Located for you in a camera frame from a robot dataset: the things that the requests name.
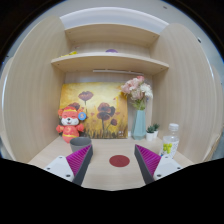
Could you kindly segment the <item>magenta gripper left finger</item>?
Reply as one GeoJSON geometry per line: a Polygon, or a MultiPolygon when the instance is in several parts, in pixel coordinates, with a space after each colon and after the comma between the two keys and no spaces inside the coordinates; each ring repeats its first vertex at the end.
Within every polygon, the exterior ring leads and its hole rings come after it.
{"type": "Polygon", "coordinates": [[[81,186],[92,156],[92,145],[87,145],[67,157],[58,156],[44,170],[81,186]]]}

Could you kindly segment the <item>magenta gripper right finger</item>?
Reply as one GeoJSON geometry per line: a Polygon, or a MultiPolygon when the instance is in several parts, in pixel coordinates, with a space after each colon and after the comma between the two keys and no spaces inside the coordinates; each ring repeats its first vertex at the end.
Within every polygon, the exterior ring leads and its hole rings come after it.
{"type": "Polygon", "coordinates": [[[159,156],[140,145],[135,145],[134,154],[145,184],[150,184],[182,169],[174,159],[159,156]]]}

